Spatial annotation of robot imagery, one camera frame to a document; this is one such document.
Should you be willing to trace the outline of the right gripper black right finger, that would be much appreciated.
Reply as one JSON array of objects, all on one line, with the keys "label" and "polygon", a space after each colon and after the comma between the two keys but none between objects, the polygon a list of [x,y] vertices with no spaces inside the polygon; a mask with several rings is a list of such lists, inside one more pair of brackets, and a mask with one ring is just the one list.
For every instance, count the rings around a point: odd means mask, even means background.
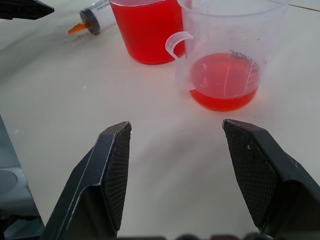
[{"label": "right gripper black right finger", "polygon": [[320,185],[271,134],[225,119],[236,181],[258,233],[245,240],[320,240]]}]

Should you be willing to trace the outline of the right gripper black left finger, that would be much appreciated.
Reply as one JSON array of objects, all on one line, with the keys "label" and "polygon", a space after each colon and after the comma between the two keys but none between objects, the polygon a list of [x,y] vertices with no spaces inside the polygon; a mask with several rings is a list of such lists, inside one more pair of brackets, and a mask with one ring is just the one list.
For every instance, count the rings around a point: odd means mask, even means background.
[{"label": "right gripper black left finger", "polygon": [[41,240],[116,238],[128,183],[131,131],[131,123],[124,121],[99,134],[72,170]]}]

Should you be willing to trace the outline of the beaker of red liquid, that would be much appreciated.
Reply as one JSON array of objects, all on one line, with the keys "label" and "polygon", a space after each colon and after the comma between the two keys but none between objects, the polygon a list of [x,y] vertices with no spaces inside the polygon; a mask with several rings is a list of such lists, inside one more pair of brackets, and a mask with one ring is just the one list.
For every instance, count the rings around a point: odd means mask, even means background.
[{"label": "beaker of red liquid", "polygon": [[178,0],[109,0],[129,55],[149,65],[168,63],[167,39],[183,30]]}]

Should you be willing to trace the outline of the grey robot body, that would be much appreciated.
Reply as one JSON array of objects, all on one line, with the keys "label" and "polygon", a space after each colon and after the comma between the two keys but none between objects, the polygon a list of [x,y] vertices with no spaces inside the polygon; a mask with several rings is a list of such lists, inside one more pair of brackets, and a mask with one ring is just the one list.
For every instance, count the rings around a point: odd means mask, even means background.
[{"label": "grey robot body", "polygon": [[40,240],[44,223],[0,116],[0,240]]}]

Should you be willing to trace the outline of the clear syringe with orange tip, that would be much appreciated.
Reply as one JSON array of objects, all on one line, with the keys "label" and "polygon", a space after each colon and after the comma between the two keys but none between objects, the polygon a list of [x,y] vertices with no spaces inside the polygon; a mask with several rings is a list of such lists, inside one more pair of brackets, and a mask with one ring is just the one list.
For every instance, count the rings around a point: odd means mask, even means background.
[{"label": "clear syringe with orange tip", "polygon": [[117,23],[110,0],[99,0],[82,9],[79,15],[81,22],[68,30],[68,35],[74,35],[84,30],[88,30],[92,35],[98,35]]}]

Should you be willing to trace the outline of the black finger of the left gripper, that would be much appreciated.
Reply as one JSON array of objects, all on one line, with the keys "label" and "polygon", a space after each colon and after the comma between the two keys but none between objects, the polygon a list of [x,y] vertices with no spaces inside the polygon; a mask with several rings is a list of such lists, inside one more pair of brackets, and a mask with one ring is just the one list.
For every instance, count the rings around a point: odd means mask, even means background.
[{"label": "black finger of the left gripper", "polygon": [[39,0],[0,0],[0,19],[37,20],[55,9]]}]

